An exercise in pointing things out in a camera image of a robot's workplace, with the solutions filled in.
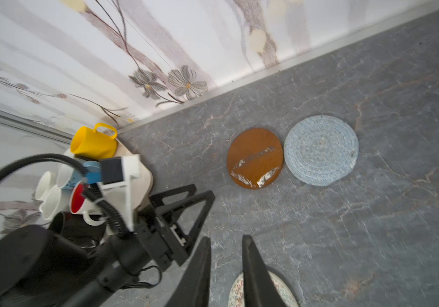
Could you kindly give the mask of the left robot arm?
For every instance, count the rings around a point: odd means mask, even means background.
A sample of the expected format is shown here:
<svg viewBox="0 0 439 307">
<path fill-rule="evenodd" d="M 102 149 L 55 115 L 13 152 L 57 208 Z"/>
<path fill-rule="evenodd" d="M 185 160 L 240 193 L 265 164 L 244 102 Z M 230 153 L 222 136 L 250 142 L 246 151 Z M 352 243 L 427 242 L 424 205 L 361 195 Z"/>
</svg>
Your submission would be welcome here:
<svg viewBox="0 0 439 307">
<path fill-rule="evenodd" d="M 199 234 L 214 200 L 192 184 L 156 194 L 134 232 L 90 251 L 41 226 L 22 227 L 0 240 L 0 306 L 100 306 L 119 290 L 144 288 L 142 272 L 184 262 L 168 305 L 207 306 L 211 247 Z"/>
</svg>

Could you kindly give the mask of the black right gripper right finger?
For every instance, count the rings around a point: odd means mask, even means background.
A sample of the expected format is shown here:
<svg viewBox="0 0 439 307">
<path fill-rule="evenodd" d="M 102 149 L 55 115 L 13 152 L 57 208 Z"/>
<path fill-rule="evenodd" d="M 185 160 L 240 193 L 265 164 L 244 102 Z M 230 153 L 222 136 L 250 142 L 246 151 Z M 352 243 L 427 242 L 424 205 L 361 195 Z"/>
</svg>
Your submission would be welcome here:
<svg viewBox="0 0 439 307">
<path fill-rule="evenodd" d="M 245 306 L 285 306 L 251 235 L 242 236 Z"/>
</svg>

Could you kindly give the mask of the blue grey woven coaster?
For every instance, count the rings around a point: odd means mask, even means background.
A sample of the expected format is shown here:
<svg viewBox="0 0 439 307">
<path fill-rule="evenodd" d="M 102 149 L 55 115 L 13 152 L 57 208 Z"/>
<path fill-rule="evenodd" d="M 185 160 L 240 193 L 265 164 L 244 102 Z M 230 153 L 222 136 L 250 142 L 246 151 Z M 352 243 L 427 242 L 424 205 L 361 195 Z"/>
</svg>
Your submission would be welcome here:
<svg viewBox="0 0 439 307">
<path fill-rule="evenodd" d="M 328 186 L 352 172 L 359 155 L 354 129 L 334 116 L 310 116 L 297 123 L 284 143 L 288 169 L 301 182 Z"/>
</svg>

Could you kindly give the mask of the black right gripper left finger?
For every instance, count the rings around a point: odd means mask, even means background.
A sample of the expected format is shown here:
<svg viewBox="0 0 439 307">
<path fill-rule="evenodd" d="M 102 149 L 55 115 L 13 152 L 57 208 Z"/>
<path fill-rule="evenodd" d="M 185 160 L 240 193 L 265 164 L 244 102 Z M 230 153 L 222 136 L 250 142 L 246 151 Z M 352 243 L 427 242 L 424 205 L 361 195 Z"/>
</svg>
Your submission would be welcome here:
<svg viewBox="0 0 439 307">
<path fill-rule="evenodd" d="M 212 251 L 203 237 L 166 306 L 208 306 Z"/>
</svg>

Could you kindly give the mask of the dark brown round coaster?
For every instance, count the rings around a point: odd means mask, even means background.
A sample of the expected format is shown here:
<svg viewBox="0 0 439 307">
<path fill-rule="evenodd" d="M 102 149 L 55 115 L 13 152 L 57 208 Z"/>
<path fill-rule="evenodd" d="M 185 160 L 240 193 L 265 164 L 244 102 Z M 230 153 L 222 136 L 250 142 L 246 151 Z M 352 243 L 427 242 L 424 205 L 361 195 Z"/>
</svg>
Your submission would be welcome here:
<svg viewBox="0 0 439 307">
<path fill-rule="evenodd" d="M 239 134 L 227 155 L 227 170 L 242 188 L 262 189 L 272 184 L 282 172 L 283 147 L 270 130 L 252 128 Z"/>
</svg>

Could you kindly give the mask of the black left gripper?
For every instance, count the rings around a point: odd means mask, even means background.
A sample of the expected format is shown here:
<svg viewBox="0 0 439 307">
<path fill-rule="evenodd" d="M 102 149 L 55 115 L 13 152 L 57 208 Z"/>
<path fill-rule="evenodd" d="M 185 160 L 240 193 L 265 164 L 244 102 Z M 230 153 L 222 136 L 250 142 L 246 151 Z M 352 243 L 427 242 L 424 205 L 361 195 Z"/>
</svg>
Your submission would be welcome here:
<svg viewBox="0 0 439 307">
<path fill-rule="evenodd" d="M 170 189 L 150 196 L 151 205 L 134 211 L 134 234 L 162 271 L 166 271 L 173 262 L 181 266 L 190 258 L 216 199 L 211 190 L 199 194 L 196 191 L 194 184 Z M 165 198 L 182 193 L 186 193 L 185 198 L 164 203 Z M 178 220 L 186 209 L 201 202 L 204 206 L 189 233 L 185 234 Z"/>
</svg>

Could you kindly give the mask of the cream woven round coaster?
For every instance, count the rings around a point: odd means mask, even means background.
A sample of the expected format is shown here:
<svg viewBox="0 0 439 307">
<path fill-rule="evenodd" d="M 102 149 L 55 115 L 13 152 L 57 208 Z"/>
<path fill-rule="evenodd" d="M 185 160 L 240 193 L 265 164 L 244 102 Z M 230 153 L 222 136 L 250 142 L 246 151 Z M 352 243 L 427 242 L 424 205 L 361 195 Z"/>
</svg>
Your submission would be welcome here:
<svg viewBox="0 0 439 307">
<path fill-rule="evenodd" d="M 289 286 L 272 269 L 268 268 L 267 270 L 284 305 L 298 307 L 299 304 Z M 244 275 L 242 273 L 237 276 L 230 289 L 227 307 L 245 307 Z"/>
</svg>

